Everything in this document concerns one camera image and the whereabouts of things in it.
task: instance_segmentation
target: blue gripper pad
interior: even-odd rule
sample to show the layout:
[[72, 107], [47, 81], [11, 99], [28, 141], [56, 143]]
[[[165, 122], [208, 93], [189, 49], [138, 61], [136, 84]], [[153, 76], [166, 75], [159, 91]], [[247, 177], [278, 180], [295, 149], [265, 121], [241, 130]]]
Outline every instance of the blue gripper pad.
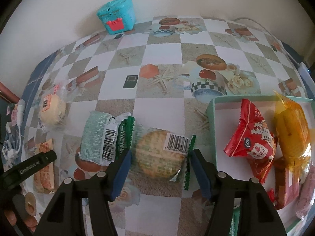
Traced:
[[113, 181], [113, 190], [111, 192], [111, 199], [115, 199], [120, 195], [123, 184], [125, 183], [126, 177], [128, 175], [129, 169], [131, 166], [131, 150], [125, 156], [125, 159], [122, 161], [118, 172]]
[[195, 152], [192, 152], [192, 157], [191, 157], [190, 162], [196, 174], [196, 178], [198, 180], [202, 196], [204, 198], [210, 199], [211, 198], [211, 191], [210, 191], [211, 183], [210, 183], [209, 178], [207, 177], [206, 172], [204, 171], [201, 165], [201, 162], [196, 156]]

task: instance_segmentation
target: red snack bag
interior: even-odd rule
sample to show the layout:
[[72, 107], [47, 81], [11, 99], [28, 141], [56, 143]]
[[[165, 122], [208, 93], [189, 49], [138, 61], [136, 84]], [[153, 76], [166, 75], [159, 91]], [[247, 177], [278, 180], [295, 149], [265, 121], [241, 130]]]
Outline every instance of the red snack bag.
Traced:
[[248, 99], [242, 99], [239, 125], [224, 152], [229, 157], [247, 157], [253, 175], [263, 184], [271, 169], [276, 147], [274, 135], [259, 110]]

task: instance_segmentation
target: screw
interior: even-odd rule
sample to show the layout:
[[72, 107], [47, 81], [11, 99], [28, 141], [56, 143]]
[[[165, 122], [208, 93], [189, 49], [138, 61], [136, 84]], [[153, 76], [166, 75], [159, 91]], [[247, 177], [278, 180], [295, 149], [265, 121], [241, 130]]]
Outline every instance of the screw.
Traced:
[[254, 184], [258, 184], [258, 183], [259, 183], [259, 179], [256, 178], [256, 177], [252, 177], [252, 178], [251, 178], [251, 181], [252, 181]]
[[105, 175], [106, 175], [105, 171], [100, 171], [97, 173], [98, 177], [105, 177]]
[[67, 177], [63, 182], [65, 184], [70, 184], [72, 182], [72, 178], [71, 177]]
[[218, 172], [218, 177], [225, 178], [226, 177], [226, 173], [223, 172], [223, 171], [220, 171], [220, 172]]

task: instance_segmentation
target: open box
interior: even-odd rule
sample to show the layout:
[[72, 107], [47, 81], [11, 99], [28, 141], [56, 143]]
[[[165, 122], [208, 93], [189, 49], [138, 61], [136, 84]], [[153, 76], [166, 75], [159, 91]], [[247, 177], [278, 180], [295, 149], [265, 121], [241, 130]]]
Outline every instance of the open box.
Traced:
[[[228, 157], [224, 148], [235, 132], [240, 118], [241, 101], [243, 98], [249, 99], [258, 108], [264, 117], [270, 131], [275, 132], [275, 126], [272, 122], [277, 97], [265, 95], [235, 95], [220, 96], [212, 99], [207, 108], [207, 116], [210, 124], [210, 146], [211, 160], [218, 171], [224, 171], [235, 179], [248, 181], [253, 177], [250, 165], [244, 157]], [[309, 128], [315, 128], [315, 101], [308, 98], [288, 97], [299, 103], [305, 113]], [[315, 155], [315, 147], [312, 146], [312, 158]], [[281, 149], [277, 146], [275, 159], [281, 157]], [[264, 183], [264, 188], [270, 190], [275, 188], [275, 171], [272, 168]], [[291, 234], [300, 219], [295, 215], [295, 204], [298, 198], [281, 210], [278, 210], [280, 218], [286, 228], [286, 232]]]

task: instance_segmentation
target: white cable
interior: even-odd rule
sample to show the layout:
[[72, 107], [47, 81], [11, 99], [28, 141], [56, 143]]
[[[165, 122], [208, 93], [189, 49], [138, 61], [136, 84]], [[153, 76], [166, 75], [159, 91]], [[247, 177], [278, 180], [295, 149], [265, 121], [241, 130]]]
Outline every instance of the white cable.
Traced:
[[300, 66], [300, 64], [299, 64], [298, 62], [296, 62], [296, 60], [286, 51], [286, 49], [282, 47], [282, 43], [279, 43], [279, 42], [278, 42], [278, 39], [277, 39], [272, 33], [270, 33], [266, 28], [264, 28], [261, 24], [259, 24], [257, 21], [255, 21], [255, 20], [253, 20], [253, 19], [251, 19], [251, 18], [246, 18], [246, 17], [244, 17], [244, 18], [237, 18], [237, 19], [235, 19], [235, 20], [233, 20], [233, 21], [238, 21], [238, 20], [240, 20], [240, 19], [251, 20], [251, 21], [255, 22], [256, 24], [260, 25], [263, 29], [265, 29], [265, 30], [267, 31], [268, 34], [270, 34], [270, 35], [276, 40], [276, 42], [280, 45], [281, 50], [282, 50], [285, 54], [287, 54], [287, 55], [289, 56], [289, 58], [291, 58], [291, 59], [294, 61], [294, 63], [297, 65], [297, 67]]
[[21, 127], [18, 127], [18, 128], [19, 128], [19, 148], [17, 149], [17, 151], [19, 152], [22, 145], [21, 145]]

